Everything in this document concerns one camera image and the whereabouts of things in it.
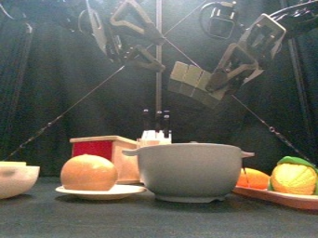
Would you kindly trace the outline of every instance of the white plate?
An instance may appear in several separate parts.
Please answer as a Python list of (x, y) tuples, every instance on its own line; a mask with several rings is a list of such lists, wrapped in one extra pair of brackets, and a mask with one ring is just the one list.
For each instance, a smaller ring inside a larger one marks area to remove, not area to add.
[(114, 185), (108, 191), (80, 191), (66, 190), (62, 186), (56, 188), (57, 192), (76, 195), (78, 198), (89, 200), (113, 200), (128, 197), (135, 193), (144, 192), (147, 189), (132, 185)]

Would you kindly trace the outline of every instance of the table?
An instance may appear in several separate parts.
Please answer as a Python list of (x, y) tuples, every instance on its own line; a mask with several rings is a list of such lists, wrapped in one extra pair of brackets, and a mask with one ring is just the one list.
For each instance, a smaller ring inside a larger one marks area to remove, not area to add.
[(318, 212), (228, 194), (181, 204), (147, 191), (112, 201), (58, 193), (58, 178), (38, 178), (24, 194), (0, 200), (0, 237), (316, 237)]

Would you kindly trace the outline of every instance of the black backdrop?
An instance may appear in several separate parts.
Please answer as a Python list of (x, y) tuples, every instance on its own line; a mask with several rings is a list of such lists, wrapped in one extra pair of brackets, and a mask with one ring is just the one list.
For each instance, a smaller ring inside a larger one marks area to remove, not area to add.
[[(163, 2), (164, 33), (203, 3), (203, 0)], [(141, 7), (155, 21), (155, 1), (143, 1)], [(279, 8), (280, 1), (237, 1), (239, 21), (248, 26), (260, 13), (269, 14)], [(34, 14), (41, 16), (44, 13), (38, 9)], [(231, 41), (237, 41), (237, 38), (223, 41), (208, 38), (199, 27), (197, 17), (199, 10), (181, 21), (167, 38), (203, 69), (212, 72), (227, 45)], [(61, 165), (70, 156), (70, 138), (118, 135), (136, 139), (141, 135), (141, 110), (144, 108), (155, 110), (155, 73), (126, 67), (74, 106), (120, 65), (109, 62), (88, 35), (69, 32), (46, 21), (37, 21), (32, 26), (24, 82), (10, 120), (5, 120), (9, 118), (9, 109), (5, 106), (12, 97), (6, 96), (2, 99), (1, 109), (5, 110), (1, 110), (4, 118), (1, 120), (5, 123), (1, 124), (4, 131), (1, 157), (6, 158), (46, 123), (62, 115), (44, 133), (9, 158), (38, 165), (42, 176), (57, 176)], [(21, 23), (12, 22), (1, 16), (1, 62), (9, 60), (9, 53), (5, 55), (4, 52), (14, 52), (17, 48), (22, 48), (22, 32)], [(244, 85), (236, 94), (256, 115), (273, 126), (312, 160), (316, 160), (312, 154), (316, 140), (307, 133), (304, 118), (308, 119), (311, 128), (316, 129), (318, 70), (314, 63), (318, 59), (316, 35), (314, 30), (296, 39), (308, 114), (303, 114), (288, 44), (281, 46), (269, 69)], [(135, 38), (132, 41), (144, 46), (148, 44)], [(10, 60), (16, 62), (21, 58), (14, 54)], [(164, 43), (163, 64), (167, 68), (163, 72), (161, 102), (163, 109), (171, 111), (173, 142), (196, 140), (237, 145), (244, 151), (256, 153), (255, 158), (244, 160), (244, 165), (269, 173), (281, 156), (295, 155), (294, 151), (232, 99), (225, 100), (216, 110), (211, 110), (185, 96), (168, 92), (168, 76), (175, 61), (189, 63), (180, 52)], [(10, 81), (6, 84), (1, 83), (1, 92), (13, 92), (16, 71), (9, 70), (4, 73), (5, 68), (8, 64), (1, 63), (0, 80)]]

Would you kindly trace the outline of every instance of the metal rod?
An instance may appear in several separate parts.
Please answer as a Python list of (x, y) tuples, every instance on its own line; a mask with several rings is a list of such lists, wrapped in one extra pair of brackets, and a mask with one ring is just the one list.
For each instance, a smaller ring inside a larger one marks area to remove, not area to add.
[[(288, 7), (288, 4), (285, 0), (280, 0), (280, 7), (285, 8)], [(299, 50), (296, 48), (295, 40), (288, 40), (288, 50), (291, 54), (291, 65), (292, 65), (292, 72), (294, 72), (294, 80), (296, 84), (296, 91), (298, 91), (298, 98), (300, 103), (300, 110), (302, 110), (302, 117), (303, 117), (303, 123), (304, 123), (304, 131), (307, 134), (307, 140), (308, 144), (308, 153), (310, 156), (318, 153), (318, 145), (315, 143), (315, 137), (314, 137), (314, 129), (312, 129), (312, 122), (310, 118), (310, 109), (308, 109), (308, 95), (306, 93), (306, 87), (304, 87), (304, 79), (303, 79), (303, 71), (300, 67), (300, 60), (299, 60)]]
[[(161, 27), (163, 22), (163, 1), (156, 0), (156, 29), (159, 33), (163, 31)], [(159, 45), (156, 46), (156, 60), (161, 63), (163, 59), (163, 47)], [(163, 73), (156, 73), (156, 92), (155, 92), (155, 111), (161, 111), (161, 81), (163, 81)]]

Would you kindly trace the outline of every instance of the pot handle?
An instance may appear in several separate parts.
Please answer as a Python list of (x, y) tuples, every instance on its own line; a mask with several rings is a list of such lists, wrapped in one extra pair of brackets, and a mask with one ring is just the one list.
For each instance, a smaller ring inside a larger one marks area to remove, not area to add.
[(135, 150), (122, 150), (121, 153), (126, 156), (136, 156), (139, 154), (139, 149)]
[(253, 152), (241, 152), (241, 158), (253, 157), (253, 156), (255, 156)]

